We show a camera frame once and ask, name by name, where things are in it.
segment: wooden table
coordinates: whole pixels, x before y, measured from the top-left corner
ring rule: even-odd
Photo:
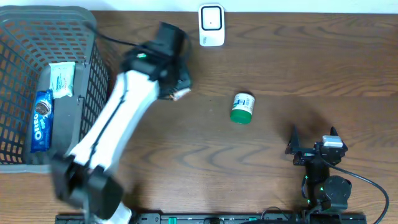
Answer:
[[[191,94],[157,101],[126,147],[118,172],[132,208],[163,212],[293,209],[303,167],[284,154],[291,125],[311,146],[335,126],[349,151],[339,167],[383,186],[398,219],[398,20],[394,15],[226,13],[226,42],[200,47],[194,12],[93,12],[100,30],[152,39],[159,21],[193,42]],[[118,46],[122,52],[127,48]],[[234,94],[256,96],[252,123],[229,120]],[[349,211],[373,223],[384,206],[375,187],[353,183]],[[0,175],[0,223],[53,223],[50,177]]]

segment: gray basket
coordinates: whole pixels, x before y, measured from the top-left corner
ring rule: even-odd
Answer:
[[[49,160],[90,130],[108,95],[109,73],[83,22],[81,7],[0,7],[0,172],[49,172]],[[73,97],[54,100],[52,144],[30,153],[37,91],[47,90],[49,63],[76,62]]]

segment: white background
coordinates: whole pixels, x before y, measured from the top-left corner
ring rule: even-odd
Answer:
[[[81,6],[121,11],[197,11],[204,3],[220,3],[227,12],[398,13],[398,0],[0,0],[0,6]]]

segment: blue snack wrapper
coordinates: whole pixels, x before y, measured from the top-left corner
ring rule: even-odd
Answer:
[[[38,92],[33,112],[32,145],[30,152],[45,152],[50,148],[53,119],[52,90]]]

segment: bottle label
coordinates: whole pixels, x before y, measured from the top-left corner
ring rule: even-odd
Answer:
[[[247,93],[238,93],[234,99],[232,110],[244,110],[253,114],[254,97]]]

